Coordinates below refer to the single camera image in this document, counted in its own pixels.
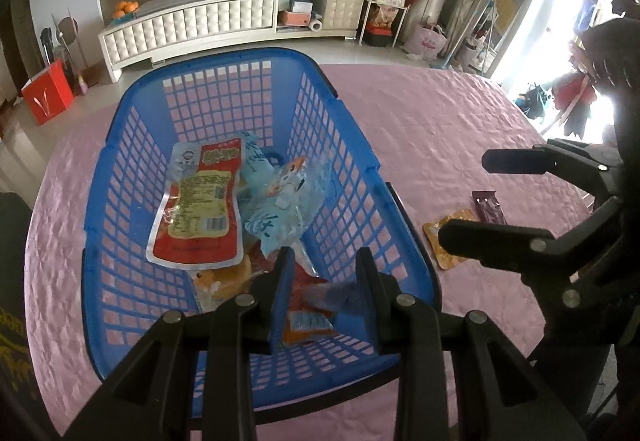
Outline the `orange long snack packet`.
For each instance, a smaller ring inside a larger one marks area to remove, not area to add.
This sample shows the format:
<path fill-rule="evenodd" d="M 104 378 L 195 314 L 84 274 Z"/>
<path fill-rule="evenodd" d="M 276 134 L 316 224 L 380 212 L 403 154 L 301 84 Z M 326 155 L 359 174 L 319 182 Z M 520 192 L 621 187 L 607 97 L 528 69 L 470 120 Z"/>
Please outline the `orange long snack packet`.
<path fill-rule="evenodd" d="M 294 282 L 282 337 L 282 343 L 287 347 L 336 334 L 332 323 L 334 314 L 304 302 L 304 290 L 326 283 L 326 280 L 319 276 L 301 243 L 295 243 L 292 248 L 295 255 Z M 247 293 L 250 283 L 258 275 L 270 272 L 276 260 L 275 251 L 265 257 L 260 246 L 255 244 L 234 267 L 191 272 L 191 282 L 201 310 L 214 311 L 221 303 Z"/>

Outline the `clothes drying rack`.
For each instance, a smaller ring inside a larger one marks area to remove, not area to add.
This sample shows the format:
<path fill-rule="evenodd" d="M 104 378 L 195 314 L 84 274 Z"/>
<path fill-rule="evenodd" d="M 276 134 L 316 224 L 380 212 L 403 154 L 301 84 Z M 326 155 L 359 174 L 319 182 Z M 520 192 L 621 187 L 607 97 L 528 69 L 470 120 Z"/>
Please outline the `clothes drying rack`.
<path fill-rule="evenodd" d="M 570 71 L 515 97 L 515 106 L 530 120 L 544 120 L 547 106 L 552 103 L 556 114 L 542 130 L 546 133 L 559 124 L 565 136 L 584 138 L 591 106 L 597 102 L 596 73 L 589 62 L 584 41 L 585 33 L 597 26 L 599 0 L 582 0 L 573 26 L 573 39 L 566 42 Z"/>

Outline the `maroon snack packet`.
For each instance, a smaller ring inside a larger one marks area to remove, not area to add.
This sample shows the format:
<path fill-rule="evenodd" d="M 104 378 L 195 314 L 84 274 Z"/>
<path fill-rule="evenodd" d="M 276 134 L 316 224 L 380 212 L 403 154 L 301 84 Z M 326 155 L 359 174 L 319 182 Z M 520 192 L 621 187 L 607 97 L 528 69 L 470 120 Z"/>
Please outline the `maroon snack packet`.
<path fill-rule="evenodd" d="M 472 198 L 480 222 L 506 225 L 506 217 L 494 190 L 473 190 Z"/>

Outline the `yellow orange snack pouch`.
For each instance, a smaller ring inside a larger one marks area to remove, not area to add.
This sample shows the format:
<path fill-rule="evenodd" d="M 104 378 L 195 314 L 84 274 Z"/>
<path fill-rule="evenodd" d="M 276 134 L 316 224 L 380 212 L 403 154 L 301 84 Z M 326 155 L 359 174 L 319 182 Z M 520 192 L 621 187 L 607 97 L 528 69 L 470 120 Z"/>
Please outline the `yellow orange snack pouch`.
<path fill-rule="evenodd" d="M 442 231 L 447 223 L 454 220 L 478 222 L 476 213 L 471 208 L 463 208 L 453 213 L 443 216 L 437 221 L 428 222 L 422 225 L 422 231 L 430 244 L 431 252 L 435 258 L 437 266 L 442 271 L 449 271 L 465 261 L 465 257 L 460 257 L 450 253 L 446 247 L 448 235 Z"/>

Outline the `black yellow printed bag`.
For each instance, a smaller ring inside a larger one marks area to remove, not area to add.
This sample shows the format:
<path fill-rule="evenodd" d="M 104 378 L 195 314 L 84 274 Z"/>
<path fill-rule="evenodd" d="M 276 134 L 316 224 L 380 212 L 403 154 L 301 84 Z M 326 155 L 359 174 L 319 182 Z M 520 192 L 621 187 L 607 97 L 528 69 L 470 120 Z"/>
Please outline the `black yellow printed bag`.
<path fill-rule="evenodd" d="M 1 438 L 57 440 L 32 367 L 25 317 L 25 248 L 32 210 L 1 195 Z"/>

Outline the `paper towel roll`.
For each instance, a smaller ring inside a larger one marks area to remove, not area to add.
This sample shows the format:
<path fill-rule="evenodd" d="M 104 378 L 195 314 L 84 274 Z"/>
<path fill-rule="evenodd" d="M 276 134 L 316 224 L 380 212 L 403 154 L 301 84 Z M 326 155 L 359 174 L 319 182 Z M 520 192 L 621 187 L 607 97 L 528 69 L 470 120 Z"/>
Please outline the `paper towel roll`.
<path fill-rule="evenodd" d="M 318 18 L 314 18 L 309 22 L 308 28 L 313 32 L 318 32 L 322 29 L 322 21 Z"/>

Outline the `red white snack bag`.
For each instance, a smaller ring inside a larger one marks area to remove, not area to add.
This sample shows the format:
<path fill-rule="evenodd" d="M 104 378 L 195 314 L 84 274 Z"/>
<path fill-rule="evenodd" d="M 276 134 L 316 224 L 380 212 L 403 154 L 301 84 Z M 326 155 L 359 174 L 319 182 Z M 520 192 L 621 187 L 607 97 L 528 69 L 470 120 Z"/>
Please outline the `red white snack bag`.
<path fill-rule="evenodd" d="M 236 189 L 244 156 L 244 138 L 239 135 L 174 145 L 146 259 L 182 271 L 240 263 L 244 249 Z"/>

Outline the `pile of oranges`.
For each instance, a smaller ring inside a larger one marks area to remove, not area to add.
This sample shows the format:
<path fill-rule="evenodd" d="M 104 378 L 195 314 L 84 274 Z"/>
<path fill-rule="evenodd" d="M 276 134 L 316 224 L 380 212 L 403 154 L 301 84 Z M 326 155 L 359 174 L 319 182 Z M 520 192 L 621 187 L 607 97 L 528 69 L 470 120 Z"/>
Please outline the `pile of oranges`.
<path fill-rule="evenodd" d="M 112 19 L 120 19 L 126 15 L 132 14 L 139 8 L 137 1 L 120 1 L 115 5 Z"/>

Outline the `pink shopping bag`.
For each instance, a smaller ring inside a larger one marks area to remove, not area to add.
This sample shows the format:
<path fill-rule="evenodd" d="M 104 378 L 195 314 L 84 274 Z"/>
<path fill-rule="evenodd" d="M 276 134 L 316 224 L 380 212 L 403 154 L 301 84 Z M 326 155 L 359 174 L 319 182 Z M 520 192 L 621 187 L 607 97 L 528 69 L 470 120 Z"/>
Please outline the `pink shopping bag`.
<path fill-rule="evenodd" d="M 424 62 L 433 62 L 447 44 L 447 38 L 438 25 L 416 25 L 404 44 L 404 51 Z"/>

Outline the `white tufted tv cabinet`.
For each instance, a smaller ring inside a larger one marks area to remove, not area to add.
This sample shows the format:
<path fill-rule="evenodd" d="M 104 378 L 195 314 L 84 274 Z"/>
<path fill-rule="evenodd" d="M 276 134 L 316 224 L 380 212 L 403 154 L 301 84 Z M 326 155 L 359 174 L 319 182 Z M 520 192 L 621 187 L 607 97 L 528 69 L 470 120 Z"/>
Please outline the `white tufted tv cabinet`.
<path fill-rule="evenodd" d="M 356 38 L 364 0 L 153 0 L 99 33 L 111 82 L 145 62 L 226 46 L 306 38 Z M 313 32 L 314 18 L 322 29 Z"/>

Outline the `light blue snack bag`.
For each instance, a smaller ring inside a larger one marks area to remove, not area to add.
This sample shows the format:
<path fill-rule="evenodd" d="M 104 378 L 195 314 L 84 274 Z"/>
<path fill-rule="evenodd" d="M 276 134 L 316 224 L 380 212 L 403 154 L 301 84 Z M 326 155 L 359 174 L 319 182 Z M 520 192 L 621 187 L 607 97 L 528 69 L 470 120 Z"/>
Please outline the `light blue snack bag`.
<path fill-rule="evenodd" d="M 256 135 L 242 132 L 244 159 L 236 192 L 245 234 L 264 256 L 291 246 L 306 232 L 326 200 L 331 165 L 326 157 L 299 156 L 275 166 Z"/>

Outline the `pink quilted mat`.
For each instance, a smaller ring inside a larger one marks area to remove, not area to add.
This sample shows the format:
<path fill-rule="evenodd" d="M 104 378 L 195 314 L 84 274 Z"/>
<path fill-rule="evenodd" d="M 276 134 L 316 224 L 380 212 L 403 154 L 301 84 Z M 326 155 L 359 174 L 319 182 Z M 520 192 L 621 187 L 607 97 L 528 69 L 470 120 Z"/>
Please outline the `pink quilted mat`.
<path fill-rule="evenodd" d="M 510 223 L 558 235 L 587 216 L 577 190 L 553 176 L 484 171 L 485 150 L 540 142 L 529 120 L 490 82 L 402 65 L 324 71 L 414 224 L 468 207 L 473 190 L 494 190 Z M 58 431 L 99 384 L 81 324 L 81 250 L 89 185 L 122 92 L 122 84 L 96 86 L 39 128 L 52 154 L 27 239 L 26 329 L 39 390 Z"/>

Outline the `red cardboard box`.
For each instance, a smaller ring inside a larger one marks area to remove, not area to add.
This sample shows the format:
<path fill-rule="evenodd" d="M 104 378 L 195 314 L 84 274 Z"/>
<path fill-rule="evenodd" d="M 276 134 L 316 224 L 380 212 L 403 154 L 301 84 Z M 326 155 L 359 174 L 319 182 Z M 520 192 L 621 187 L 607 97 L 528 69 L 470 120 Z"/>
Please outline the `red cardboard box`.
<path fill-rule="evenodd" d="M 21 94 L 38 126 L 61 115 L 74 101 L 73 91 L 66 80 L 60 60 L 30 78 L 21 89 Z"/>

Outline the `purple blue snack bar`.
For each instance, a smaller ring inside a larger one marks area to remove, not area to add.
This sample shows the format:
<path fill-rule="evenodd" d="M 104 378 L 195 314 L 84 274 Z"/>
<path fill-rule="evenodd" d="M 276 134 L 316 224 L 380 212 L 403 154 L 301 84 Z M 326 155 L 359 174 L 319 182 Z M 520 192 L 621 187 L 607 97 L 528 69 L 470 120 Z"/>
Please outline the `purple blue snack bar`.
<path fill-rule="evenodd" d="M 331 313 L 360 315 L 364 311 L 361 291 L 354 281 L 307 286 L 303 291 L 303 299 L 306 305 Z"/>

